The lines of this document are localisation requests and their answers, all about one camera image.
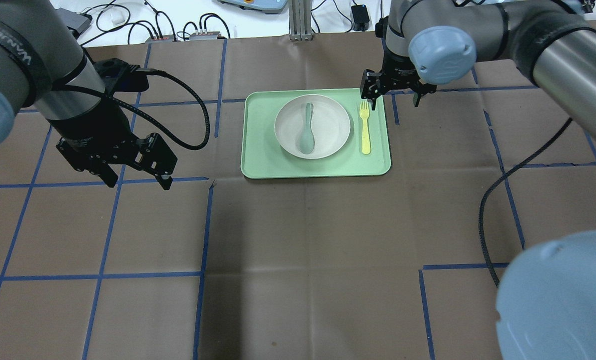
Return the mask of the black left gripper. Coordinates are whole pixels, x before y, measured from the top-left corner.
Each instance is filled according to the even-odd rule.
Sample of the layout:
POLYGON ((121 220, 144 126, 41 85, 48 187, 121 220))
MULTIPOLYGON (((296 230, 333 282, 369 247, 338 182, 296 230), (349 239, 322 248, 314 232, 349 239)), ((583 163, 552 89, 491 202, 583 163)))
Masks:
POLYGON ((56 148, 72 168, 88 171, 99 177, 109 188, 115 187, 119 176, 111 164, 126 165, 145 171, 168 191, 177 157, 158 133, 145 138, 135 136, 128 117, 116 103, 115 92, 139 92, 148 89, 146 75, 138 74, 138 66, 112 58, 93 64, 103 80, 102 93, 110 99, 93 96, 99 103, 85 114, 66 120, 56 120, 55 129, 61 139, 56 148))

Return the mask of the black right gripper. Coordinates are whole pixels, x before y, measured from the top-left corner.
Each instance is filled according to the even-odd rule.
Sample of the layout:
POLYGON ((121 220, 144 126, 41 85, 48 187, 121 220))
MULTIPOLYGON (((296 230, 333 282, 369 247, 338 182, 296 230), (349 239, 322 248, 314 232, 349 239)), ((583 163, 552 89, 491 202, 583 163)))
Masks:
POLYGON ((398 55, 384 48, 379 71, 366 69, 360 82, 360 98, 369 101, 371 111, 376 110, 377 100, 389 91, 414 92, 413 106, 417 108, 426 94, 437 91, 437 85, 421 82, 421 78, 409 57, 398 55))

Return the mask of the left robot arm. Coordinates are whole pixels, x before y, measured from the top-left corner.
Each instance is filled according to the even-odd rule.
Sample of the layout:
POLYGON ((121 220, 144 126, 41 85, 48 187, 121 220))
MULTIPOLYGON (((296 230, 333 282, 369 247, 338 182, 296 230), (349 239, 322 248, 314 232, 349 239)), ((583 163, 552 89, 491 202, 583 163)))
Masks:
POLYGON ((140 66, 92 61, 47 0, 0 0, 0 144, 29 106, 58 134, 58 152, 80 173, 114 187, 112 164, 151 174, 170 189, 177 157, 163 137, 132 133, 115 92, 143 92, 140 66))

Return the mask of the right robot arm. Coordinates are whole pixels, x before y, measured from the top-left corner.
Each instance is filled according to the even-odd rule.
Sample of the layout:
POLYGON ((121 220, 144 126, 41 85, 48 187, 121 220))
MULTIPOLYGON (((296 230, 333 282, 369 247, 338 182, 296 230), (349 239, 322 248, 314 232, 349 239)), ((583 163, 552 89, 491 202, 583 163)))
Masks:
POLYGON ((376 25, 380 71, 366 70, 360 95, 375 106, 411 89, 414 105, 477 62, 511 59, 568 114, 556 134, 483 194, 478 233, 497 287, 497 341, 506 360, 596 360, 596 230, 520 253, 499 277, 485 239, 485 205, 512 174, 547 150, 572 123, 596 140, 596 29, 592 0, 394 0, 376 25))

